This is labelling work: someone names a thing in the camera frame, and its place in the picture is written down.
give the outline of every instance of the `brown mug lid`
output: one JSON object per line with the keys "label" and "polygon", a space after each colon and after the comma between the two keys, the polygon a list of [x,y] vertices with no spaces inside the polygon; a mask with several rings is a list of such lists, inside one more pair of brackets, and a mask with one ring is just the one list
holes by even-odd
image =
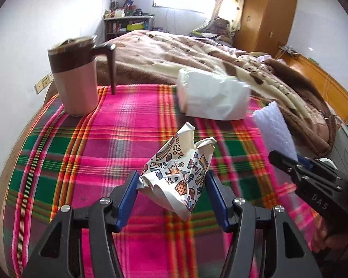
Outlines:
{"label": "brown mug lid", "polygon": [[48,55],[55,55],[63,52],[68,52],[88,46],[95,43],[96,35],[78,37],[78,38],[69,38],[62,43],[54,45],[52,48],[48,49]]}

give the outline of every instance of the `brown blanket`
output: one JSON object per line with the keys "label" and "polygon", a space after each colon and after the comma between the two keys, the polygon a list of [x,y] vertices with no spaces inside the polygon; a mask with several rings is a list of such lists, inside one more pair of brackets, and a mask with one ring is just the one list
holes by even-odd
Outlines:
{"label": "brown blanket", "polygon": [[[176,84],[179,70],[186,67],[236,76],[263,102],[276,101],[292,134],[317,156],[332,149],[335,120],[323,98],[312,82],[276,60],[261,64],[213,41],[156,31],[136,30],[111,41],[118,47],[116,84]],[[97,61],[97,79],[100,85],[110,84],[104,60]],[[56,93],[52,84],[45,101]]]}

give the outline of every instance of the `wall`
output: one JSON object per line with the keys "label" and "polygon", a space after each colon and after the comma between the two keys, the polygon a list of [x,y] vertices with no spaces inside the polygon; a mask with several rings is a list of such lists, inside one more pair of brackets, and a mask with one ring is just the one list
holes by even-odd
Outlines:
{"label": "wall", "polygon": [[348,15],[337,0],[298,0],[288,45],[348,91]]}
{"label": "wall", "polygon": [[194,11],[152,7],[153,0],[134,0],[134,4],[145,13],[154,13],[155,27],[163,27],[172,34],[188,35],[207,19],[203,13]]}
{"label": "wall", "polygon": [[69,37],[102,34],[110,0],[7,0],[0,9],[0,174],[23,128],[41,108],[47,49]]}

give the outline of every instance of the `patterned curtain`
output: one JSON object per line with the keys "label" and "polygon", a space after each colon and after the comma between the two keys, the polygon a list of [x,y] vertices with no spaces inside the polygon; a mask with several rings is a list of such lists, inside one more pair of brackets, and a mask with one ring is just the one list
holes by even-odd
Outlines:
{"label": "patterned curtain", "polygon": [[244,0],[216,0],[211,21],[218,16],[228,20],[231,36],[234,36],[235,32],[241,27],[243,4]]}

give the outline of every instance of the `bed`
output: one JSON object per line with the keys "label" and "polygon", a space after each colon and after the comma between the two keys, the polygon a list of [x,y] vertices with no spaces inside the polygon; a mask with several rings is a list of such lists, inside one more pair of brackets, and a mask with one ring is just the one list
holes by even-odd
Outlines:
{"label": "bed", "polygon": [[[196,127],[198,140],[212,136],[218,140],[219,150],[212,167],[224,184],[231,185],[236,193],[255,205],[271,208],[283,203],[309,242],[315,213],[295,196],[294,185],[274,183],[273,168],[251,114],[276,101],[296,144],[314,156],[327,155],[334,146],[337,122],[312,82],[277,60],[261,63],[254,57],[258,54],[211,40],[133,31],[112,41],[118,47],[117,95],[109,94],[110,79],[103,58],[97,62],[102,102],[91,117],[67,116],[52,84],[44,107],[25,128],[9,157],[0,179],[2,268],[11,277],[19,277],[42,231],[60,206],[65,203],[76,208],[87,206],[101,195],[107,195],[122,183],[130,169],[141,170],[160,145],[186,121]],[[186,67],[237,76],[247,82],[252,88],[247,117],[222,122],[181,114],[174,85],[180,68]],[[113,123],[106,125],[106,120],[111,118]],[[147,137],[151,146],[144,150],[138,143]],[[67,143],[62,144],[60,139],[67,139]],[[62,151],[52,152],[52,143],[56,142],[63,147]],[[117,143],[123,147],[118,154],[112,149]],[[97,172],[94,176],[91,168]],[[95,185],[88,182],[88,175],[95,178]],[[136,205],[142,207],[135,207],[125,232],[114,236],[126,277],[149,277],[153,273],[151,269],[155,269],[158,277],[218,277],[229,237],[217,227],[206,196],[186,223],[175,214],[158,209],[143,196],[138,196],[138,201]],[[143,254],[148,248],[149,240],[141,243],[134,240],[136,236],[147,235],[145,221],[157,232],[156,237],[150,235],[149,239],[158,249],[149,254],[161,258],[161,262],[150,263],[145,259],[148,265],[142,273],[129,259],[137,258],[134,252]],[[209,256],[201,254],[210,241],[219,247]],[[90,256],[85,254],[89,277]],[[256,268],[254,263],[252,277]]]}

